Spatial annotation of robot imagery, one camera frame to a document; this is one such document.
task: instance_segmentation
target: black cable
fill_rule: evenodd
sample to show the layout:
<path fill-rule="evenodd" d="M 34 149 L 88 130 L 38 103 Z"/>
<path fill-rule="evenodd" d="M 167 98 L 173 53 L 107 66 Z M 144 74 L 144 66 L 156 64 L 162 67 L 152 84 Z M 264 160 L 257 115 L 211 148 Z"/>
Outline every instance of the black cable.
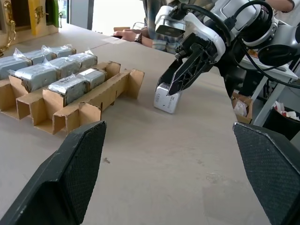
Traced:
<path fill-rule="evenodd" d="M 207 16 L 208 18 L 210 18 L 211 20 L 213 20 L 218 27 L 223 31 L 225 37 L 226 37 L 226 43 L 227 46 L 229 47 L 231 44 L 231 35 L 230 35 L 230 31 L 228 29 L 228 27 L 225 25 L 225 23 L 219 18 L 217 17 L 215 14 L 213 14 L 211 11 L 208 11 L 207 9 L 204 9 L 200 6 L 195 6 L 195 5 L 183 5 L 183 9 L 187 10 L 194 10 L 197 11 L 205 16 Z"/>
<path fill-rule="evenodd" d="M 250 1 L 248 3 L 246 3 L 245 5 L 241 6 L 233 15 L 235 18 L 247 7 L 249 6 L 253 6 L 253 5 L 261 5 L 261 6 L 265 6 L 269 12 L 268 14 L 268 21 L 271 21 L 271 19 L 273 18 L 273 9 L 272 7 L 265 1 L 262 0 L 254 0 L 254 1 Z"/>
<path fill-rule="evenodd" d="M 236 44 L 237 44 L 237 41 L 233 44 L 232 49 L 235 48 L 235 45 L 236 45 Z M 236 58 L 235 58 L 235 55 L 233 55 L 233 62 L 235 63 L 235 65 L 236 65 L 237 67 L 239 67 L 239 68 L 241 68 L 241 69 L 243 69 L 243 70 L 246 70 L 246 71 L 253 71 L 253 72 L 258 72 L 257 69 L 249 69 L 249 68 L 246 68 L 246 67 L 241 66 L 241 64 L 239 64 L 239 63 L 237 62 L 237 60 L 236 60 Z M 278 68 L 278 67 L 280 67 L 280 66 L 275 66 L 275 67 L 270 67 L 270 68 L 267 68 L 267 69 L 262 69 L 262 71 L 269 71 L 269 70 L 272 70 L 272 69 L 276 69 L 276 68 Z"/>
<path fill-rule="evenodd" d="M 253 64 L 253 66 L 258 70 L 258 72 L 260 72 L 262 75 L 266 76 L 267 78 L 269 78 L 269 79 L 271 79 L 271 80 L 273 80 L 277 83 L 283 84 L 287 87 L 300 89 L 300 85 L 294 85 L 294 84 L 291 84 L 291 83 L 283 82 L 283 81 L 275 79 L 272 76 L 270 76 L 270 75 L 266 74 L 265 72 L 263 72 L 263 70 L 253 61 L 253 59 L 251 58 L 251 56 L 247 52 L 247 49 L 245 48 L 245 45 L 244 45 L 243 41 L 240 38 L 238 38 L 238 40 L 240 42 L 240 45 L 241 45 L 241 48 L 242 48 L 244 54 L 248 57 L 248 59 Z"/>

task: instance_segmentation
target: plastic wrap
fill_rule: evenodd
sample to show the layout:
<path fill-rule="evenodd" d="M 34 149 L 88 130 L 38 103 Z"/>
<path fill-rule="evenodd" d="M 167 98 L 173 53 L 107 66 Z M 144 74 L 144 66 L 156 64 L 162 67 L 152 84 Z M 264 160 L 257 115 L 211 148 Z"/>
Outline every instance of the plastic wrap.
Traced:
<path fill-rule="evenodd" d="M 234 107 L 234 112 L 240 116 L 247 116 L 247 105 L 238 100 L 236 106 Z"/>
<path fill-rule="evenodd" d="M 90 68 L 98 63 L 97 56 L 90 50 L 69 56 L 69 58 L 76 59 L 81 64 L 81 69 Z"/>
<path fill-rule="evenodd" d="M 71 45 L 64 45 L 61 47 L 46 47 L 43 45 L 42 51 L 54 53 L 57 58 L 67 57 L 76 53 L 76 49 L 74 49 Z"/>
<path fill-rule="evenodd" d="M 44 52 L 43 50 L 35 50 L 32 52 L 22 53 L 17 48 L 15 49 L 15 53 L 13 56 L 17 58 L 27 58 L 32 61 L 33 65 L 43 63 L 45 59 L 52 60 L 56 57 L 55 54 L 51 52 Z"/>
<path fill-rule="evenodd" d="M 23 80 L 28 92 L 38 90 L 57 81 L 57 70 L 43 64 L 36 64 L 17 71 L 10 70 L 9 72 L 11 75 Z"/>
<path fill-rule="evenodd" d="M 80 63 L 72 58 L 62 57 L 51 61 L 45 60 L 44 65 L 51 66 L 60 72 L 59 79 L 78 73 Z"/>
<path fill-rule="evenodd" d="M 96 69 L 87 69 L 77 75 L 78 77 L 83 78 L 87 81 L 88 87 L 87 92 L 99 86 L 105 81 L 105 77 L 107 76 L 106 71 L 104 70 L 96 70 Z"/>
<path fill-rule="evenodd" d="M 0 80 L 8 78 L 9 70 L 19 70 L 28 66 L 31 66 L 31 61 L 28 59 L 14 56 L 0 58 Z"/>
<path fill-rule="evenodd" d="M 86 81 L 76 75 L 71 75 L 52 83 L 48 89 L 62 95 L 66 106 L 85 94 Z"/>

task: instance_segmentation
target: gold chain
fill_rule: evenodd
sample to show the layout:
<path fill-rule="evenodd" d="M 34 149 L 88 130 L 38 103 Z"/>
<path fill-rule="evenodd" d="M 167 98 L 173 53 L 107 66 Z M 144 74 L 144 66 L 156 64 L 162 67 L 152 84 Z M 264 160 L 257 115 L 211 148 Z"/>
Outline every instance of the gold chain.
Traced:
<path fill-rule="evenodd" d="M 3 52 L 6 51 L 11 43 L 15 40 L 15 22 L 13 20 L 9 21 L 10 31 L 7 37 L 7 44 L 5 46 L 0 47 L 0 57 L 3 56 Z"/>

